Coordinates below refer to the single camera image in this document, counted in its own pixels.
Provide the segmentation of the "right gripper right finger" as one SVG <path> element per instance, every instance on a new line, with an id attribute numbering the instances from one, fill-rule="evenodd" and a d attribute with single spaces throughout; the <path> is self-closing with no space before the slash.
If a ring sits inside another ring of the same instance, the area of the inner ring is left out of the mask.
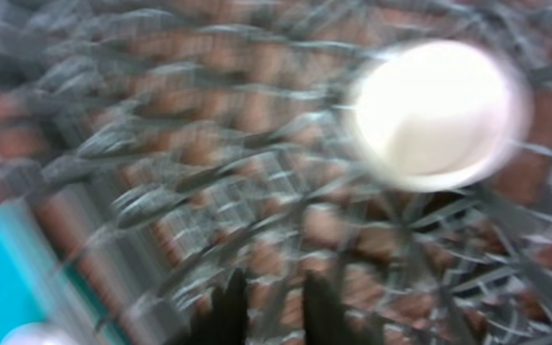
<path id="1" fill-rule="evenodd" d="M 383 345 L 384 336 L 369 328 L 356 330 L 330 282 L 314 271 L 305 273 L 302 293 L 307 345 Z"/>

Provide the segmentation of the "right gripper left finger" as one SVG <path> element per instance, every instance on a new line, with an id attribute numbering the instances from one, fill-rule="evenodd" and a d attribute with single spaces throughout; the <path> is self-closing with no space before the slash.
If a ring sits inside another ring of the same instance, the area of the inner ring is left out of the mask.
<path id="1" fill-rule="evenodd" d="M 248 284 L 236 269 L 226 288 L 216 287 L 212 310 L 192 323 L 191 329 L 170 339 L 170 345 L 244 345 L 248 328 Z"/>

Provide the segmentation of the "white cup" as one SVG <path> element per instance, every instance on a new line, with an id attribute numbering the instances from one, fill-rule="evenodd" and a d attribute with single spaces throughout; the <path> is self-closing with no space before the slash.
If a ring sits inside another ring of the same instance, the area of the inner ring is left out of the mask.
<path id="1" fill-rule="evenodd" d="M 363 64 L 341 126 L 379 181 L 437 192 L 481 181 L 516 155 L 534 113 L 526 78 L 470 43 L 406 42 Z"/>

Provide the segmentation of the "grey dishwasher rack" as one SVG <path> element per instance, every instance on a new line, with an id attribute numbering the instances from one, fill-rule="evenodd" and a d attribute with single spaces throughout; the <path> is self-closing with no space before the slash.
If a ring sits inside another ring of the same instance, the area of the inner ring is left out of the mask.
<path id="1" fill-rule="evenodd" d="M 509 58 L 530 130 L 497 173 L 408 192 L 341 126 L 417 40 Z M 128 344 L 170 344 L 241 269 L 246 344 L 306 342 L 305 273 L 384 344 L 552 344 L 552 1 L 0 1 L 0 204 Z"/>

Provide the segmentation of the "small pink plate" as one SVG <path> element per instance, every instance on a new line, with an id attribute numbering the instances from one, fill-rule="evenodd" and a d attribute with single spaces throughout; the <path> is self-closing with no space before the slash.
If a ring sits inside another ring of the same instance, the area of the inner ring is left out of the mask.
<path id="1" fill-rule="evenodd" d="M 8 332 L 1 345 L 79 345 L 63 329 L 48 323 L 28 323 Z"/>

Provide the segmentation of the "teal serving tray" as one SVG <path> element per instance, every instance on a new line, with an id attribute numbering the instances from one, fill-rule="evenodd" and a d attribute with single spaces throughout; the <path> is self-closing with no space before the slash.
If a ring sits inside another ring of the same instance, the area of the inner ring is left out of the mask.
<path id="1" fill-rule="evenodd" d="M 97 329 L 105 314 L 79 273 L 59 265 L 27 203 L 0 204 L 0 344 L 20 328 L 60 333 L 75 344 L 128 344 L 116 326 Z"/>

